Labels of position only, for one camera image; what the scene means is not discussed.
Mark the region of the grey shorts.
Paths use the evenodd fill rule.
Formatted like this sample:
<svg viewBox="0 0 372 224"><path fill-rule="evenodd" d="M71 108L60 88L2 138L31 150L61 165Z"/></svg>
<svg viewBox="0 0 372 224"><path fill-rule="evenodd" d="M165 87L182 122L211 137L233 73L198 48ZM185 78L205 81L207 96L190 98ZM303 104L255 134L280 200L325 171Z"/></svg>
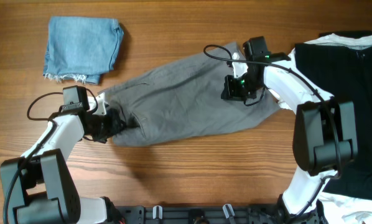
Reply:
<svg viewBox="0 0 372 224"><path fill-rule="evenodd" d="M245 106L221 99L225 62L196 54L103 90L126 128L113 136L117 146L142 147L179 139L255 128L279 105L270 92Z"/></svg>

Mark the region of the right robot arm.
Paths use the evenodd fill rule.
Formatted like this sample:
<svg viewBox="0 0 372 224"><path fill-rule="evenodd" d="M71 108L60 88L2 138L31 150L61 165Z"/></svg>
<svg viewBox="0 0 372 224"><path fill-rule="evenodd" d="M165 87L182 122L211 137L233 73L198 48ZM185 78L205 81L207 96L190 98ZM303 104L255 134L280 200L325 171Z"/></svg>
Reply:
<svg viewBox="0 0 372 224"><path fill-rule="evenodd" d="M221 98L261 106L273 91L295 113L292 150L297 168L268 216L279 223L308 220L318 214L318 196L328 182L339 179L345 164L357 156L353 103L322 90L285 53L270 52L263 36L247 40L243 51L244 58L225 60L233 74L225 77Z"/></svg>

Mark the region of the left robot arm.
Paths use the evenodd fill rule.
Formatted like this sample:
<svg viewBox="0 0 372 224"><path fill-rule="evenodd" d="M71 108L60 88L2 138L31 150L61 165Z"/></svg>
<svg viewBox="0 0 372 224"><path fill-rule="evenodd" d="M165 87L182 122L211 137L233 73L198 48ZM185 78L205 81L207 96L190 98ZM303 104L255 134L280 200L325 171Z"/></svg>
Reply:
<svg viewBox="0 0 372 224"><path fill-rule="evenodd" d="M126 122L104 101L90 104L91 90L64 88L63 105L48 118L47 129L20 157L0 166L4 223L125 223L126 219L107 197L78 194L67 159L82 141L106 143L123 131Z"/></svg>

